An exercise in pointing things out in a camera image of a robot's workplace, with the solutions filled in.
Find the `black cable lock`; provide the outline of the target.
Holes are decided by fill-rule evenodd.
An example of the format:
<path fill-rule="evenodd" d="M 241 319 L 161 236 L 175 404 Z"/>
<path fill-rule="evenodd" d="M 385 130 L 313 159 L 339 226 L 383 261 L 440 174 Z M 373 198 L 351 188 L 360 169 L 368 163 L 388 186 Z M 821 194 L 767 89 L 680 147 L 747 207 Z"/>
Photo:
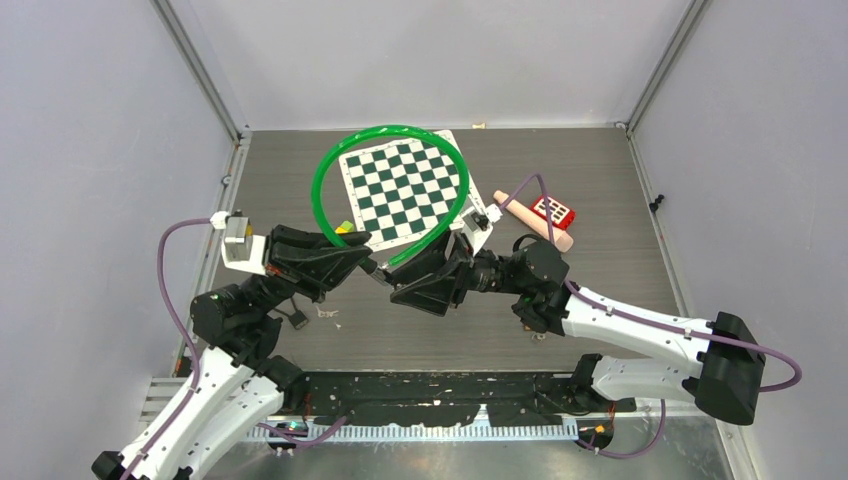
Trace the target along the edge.
<path fill-rule="evenodd" d="M 292 328 L 294 330 L 301 330 L 309 323 L 309 318 L 298 307 L 298 305 L 297 305 L 297 303 L 296 303 L 296 301 L 293 297 L 289 298 L 288 301 L 290 302 L 290 305 L 291 305 L 291 312 L 290 313 L 283 311 L 280 307 L 275 308 L 274 311 L 276 313 L 278 313 L 279 315 L 281 315 L 282 317 L 284 317 L 289 322 L 289 324 L 292 326 Z"/>

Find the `green cable lock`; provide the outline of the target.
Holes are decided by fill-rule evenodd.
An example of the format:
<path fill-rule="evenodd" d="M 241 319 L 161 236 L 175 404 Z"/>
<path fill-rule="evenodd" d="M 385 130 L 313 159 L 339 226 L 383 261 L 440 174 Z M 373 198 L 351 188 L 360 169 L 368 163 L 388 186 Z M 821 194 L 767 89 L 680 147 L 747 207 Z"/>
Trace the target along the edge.
<path fill-rule="evenodd" d="M 447 231 L 451 223 L 460 215 L 470 191 L 470 174 L 462 154 L 453 144 L 436 133 L 419 127 L 409 125 L 379 125 L 366 128 L 344 138 L 332 147 L 318 164 L 313 176 L 310 193 L 312 212 L 315 222 L 326 239 L 335 247 L 347 248 L 348 244 L 334 231 L 324 209 L 322 189 L 326 174 L 330 167 L 340 158 L 342 154 L 360 143 L 381 137 L 405 137 L 417 139 L 423 143 L 428 143 L 439 149 L 442 153 L 448 155 L 457 168 L 459 175 L 457 199 L 448 211 L 447 215 L 433 229 L 429 230 L 422 238 L 410 245 L 406 250 L 390 258 L 384 264 L 378 264 L 376 261 L 371 259 L 363 260 L 363 270 L 367 274 L 380 284 L 392 285 L 393 281 L 391 274 L 388 272 L 388 268 L 401 265 L 410 260 L 415 254 L 420 253 L 425 247 L 434 242 L 442 233 Z"/>

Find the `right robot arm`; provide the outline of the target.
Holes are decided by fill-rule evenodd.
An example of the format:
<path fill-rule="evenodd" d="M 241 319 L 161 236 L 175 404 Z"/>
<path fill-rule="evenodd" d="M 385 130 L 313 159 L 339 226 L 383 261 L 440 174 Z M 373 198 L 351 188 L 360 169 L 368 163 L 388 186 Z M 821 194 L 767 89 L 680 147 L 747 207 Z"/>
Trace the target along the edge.
<path fill-rule="evenodd" d="M 569 266 L 534 234 L 510 255 L 474 253 L 445 233 L 391 275 L 394 304 L 443 316 L 468 292 L 516 295 L 511 310 L 536 333 L 588 338 L 638 353 L 636 360 L 581 357 L 571 397 L 584 410 L 642 397 L 690 402 L 718 420 L 753 423 L 766 358 L 740 317 L 667 315 L 604 297 L 568 279 Z"/>

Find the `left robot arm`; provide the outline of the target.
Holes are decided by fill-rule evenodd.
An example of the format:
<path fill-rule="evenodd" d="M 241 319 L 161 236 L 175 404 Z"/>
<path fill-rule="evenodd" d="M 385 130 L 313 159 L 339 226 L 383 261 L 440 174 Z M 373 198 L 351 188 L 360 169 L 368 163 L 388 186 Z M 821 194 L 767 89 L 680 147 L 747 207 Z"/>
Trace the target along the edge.
<path fill-rule="evenodd" d="M 367 232 L 337 247 L 283 225 L 257 235 L 235 216 L 215 227 L 225 266 L 249 276 L 193 299 L 193 332 L 207 346 L 193 351 L 191 377 L 133 442 L 97 457 L 98 479 L 202 479 L 260 421 L 298 412 L 305 374 L 274 354 L 282 321 L 270 313 L 296 294 L 322 301 L 372 252 Z"/>

